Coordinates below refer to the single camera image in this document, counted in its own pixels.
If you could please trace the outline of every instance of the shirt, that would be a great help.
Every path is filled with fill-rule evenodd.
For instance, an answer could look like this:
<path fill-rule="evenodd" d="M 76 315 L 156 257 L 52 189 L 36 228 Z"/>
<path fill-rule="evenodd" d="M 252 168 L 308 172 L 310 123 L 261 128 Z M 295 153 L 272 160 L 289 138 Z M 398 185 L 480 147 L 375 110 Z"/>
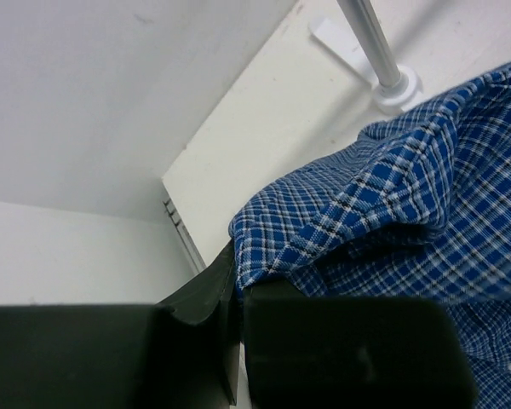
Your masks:
<path fill-rule="evenodd" d="M 271 183 L 229 233 L 239 297 L 281 277 L 311 297 L 440 302 L 477 407 L 511 408 L 511 63 Z"/>

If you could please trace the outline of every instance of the white plastic fixture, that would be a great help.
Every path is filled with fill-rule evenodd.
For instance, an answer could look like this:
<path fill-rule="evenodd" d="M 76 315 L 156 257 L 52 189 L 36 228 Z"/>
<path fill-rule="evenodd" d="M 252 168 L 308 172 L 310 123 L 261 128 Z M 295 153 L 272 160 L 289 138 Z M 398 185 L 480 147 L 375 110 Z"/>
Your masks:
<path fill-rule="evenodd" d="M 424 101 L 420 78 L 408 66 L 396 66 L 369 0 L 338 3 L 352 30 L 320 17 L 309 24 L 311 33 L 371 86 L 373 101 L 387 115 Z"/>

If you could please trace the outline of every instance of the white pole base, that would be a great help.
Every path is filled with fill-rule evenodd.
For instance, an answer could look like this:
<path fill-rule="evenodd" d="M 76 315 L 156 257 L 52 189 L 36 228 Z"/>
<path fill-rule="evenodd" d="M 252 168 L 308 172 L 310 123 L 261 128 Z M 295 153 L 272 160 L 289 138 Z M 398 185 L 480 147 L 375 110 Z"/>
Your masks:
<path fill-rule="evenodd" d="M 373 101 L 385 114 L 397 115 L 409 111 L 425 100 L 420 78 L 407 66 L 398 66 L 401 80 L 397 85 L 383 88 L 351 30 L 343 30 L 322 17 L 313 20 L 308 27 L 315 38 L 371 86 Z"/>

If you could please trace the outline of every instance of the black object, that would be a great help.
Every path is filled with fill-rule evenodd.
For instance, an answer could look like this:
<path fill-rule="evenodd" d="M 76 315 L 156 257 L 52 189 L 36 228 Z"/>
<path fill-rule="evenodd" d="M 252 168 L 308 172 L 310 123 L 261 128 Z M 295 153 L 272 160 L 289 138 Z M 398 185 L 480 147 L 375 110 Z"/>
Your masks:
<path fill-rule="evenodd" d="M 233 245 L 158 305 L 0 308 L 0 408 L 225 409 L 238 379 Z M 467 409 L 474 385 L 437 305 L 244 293 L 250 393 L 274 407 Z"/>

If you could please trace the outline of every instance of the metal pole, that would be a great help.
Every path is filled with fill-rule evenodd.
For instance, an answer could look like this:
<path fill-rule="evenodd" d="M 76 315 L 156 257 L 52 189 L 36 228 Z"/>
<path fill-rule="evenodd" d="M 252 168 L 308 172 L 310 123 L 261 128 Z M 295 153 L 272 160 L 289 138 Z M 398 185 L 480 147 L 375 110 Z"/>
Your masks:
<path fill-rule="evenodd" d="M 370 0 L 337 0 L 384 88 L 398 85 L 401 74 Z"/>

